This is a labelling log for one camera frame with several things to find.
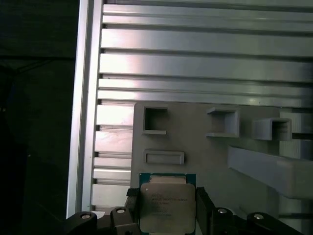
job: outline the dark background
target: dark background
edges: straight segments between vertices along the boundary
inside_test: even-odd
[[[65,219],[78,7],[79,0],[0,0],[6,234],[42,234]]]

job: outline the black clamp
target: black clamp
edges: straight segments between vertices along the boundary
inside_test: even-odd
[[[141,235],[139,202],[140,189],[130,188],[125,207],[116,207],[99,219],[92,212],[76,213],[58,234]],[[245,220],[227,208],[217,208],[204,188],[196,189],[196,219],[203,235],[302,235],[266,213],[251,213]]]

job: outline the screw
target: screw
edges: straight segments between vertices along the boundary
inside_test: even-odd
[[[227,213],[227,211],[224,208],[219,208],[218,212],[221,213],[221,214]]]
[[[82,219],[89,219],[90,218],[90,215],[89,214],[84,214],[81,216]]]
[[[256,218],[256,219],[264,219],[264,217],[261,214],[255,214],[254,218]]]
[[[116,212],[121,214],[121,213],[124,213],[125,210],[123,210],[123,209],[117,209]]]

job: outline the processor chip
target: processor chip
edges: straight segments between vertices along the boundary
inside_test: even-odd
[[[195,230],[192,184],[141,185],[140,229],[144,233],[190,234]]]

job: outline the gray plastic bracket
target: gray plastic bracket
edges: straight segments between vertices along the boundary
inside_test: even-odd
[[[265,141],[291,141],[291,119],[276,117],[254,120],[252,137]]]
[[[228,167],[290,199],[313,199],[313,162],[228,147]]]
[[[211,115],[212,126],[218,127],[218,132],[208,132],[207,137],[239,137],[239,110],[223,107],[213,107],[206,111]]]
[[[183,165],[185,161],[184,152],[145,149],[143,154],[145,163]]]
[[[143,110],[143,134],[166,135],[166,130],[161,130],[168,118],[167,107],[149,106]]]

